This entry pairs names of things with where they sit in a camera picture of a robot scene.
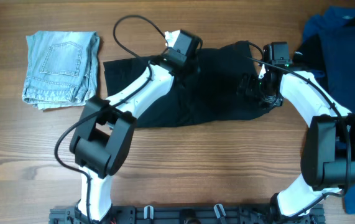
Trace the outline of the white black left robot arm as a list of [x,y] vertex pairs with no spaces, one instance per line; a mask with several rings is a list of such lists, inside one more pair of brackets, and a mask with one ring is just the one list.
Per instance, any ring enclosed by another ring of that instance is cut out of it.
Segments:
[[119,93],[87,102],[70,143],[83,176],[75,223],[105,221],[112,207],[113,175],[127,158],[138,117],[170,91],[185,65],[172,57],[158,56]]

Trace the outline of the black shorts garment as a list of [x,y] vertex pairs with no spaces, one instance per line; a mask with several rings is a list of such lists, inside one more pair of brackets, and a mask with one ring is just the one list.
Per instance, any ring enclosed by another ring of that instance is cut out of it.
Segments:
[[138,118],[138,127],[174,128],[211,121],[251,120],[271,110],[244,94],[247,79],[256,74],[248,42],[201,49],[197,57],[199,73],[176,81]]

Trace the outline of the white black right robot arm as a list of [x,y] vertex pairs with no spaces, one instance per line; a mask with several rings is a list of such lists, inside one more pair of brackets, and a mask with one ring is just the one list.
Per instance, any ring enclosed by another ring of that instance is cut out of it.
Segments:
[[294,105],[308,131],[301,174],[273,195],[267,218],[283,223],[307,217],[327,197],[345,197],[355,186],[355,113],[340,105],[310,72],[281,69],[277,96]]

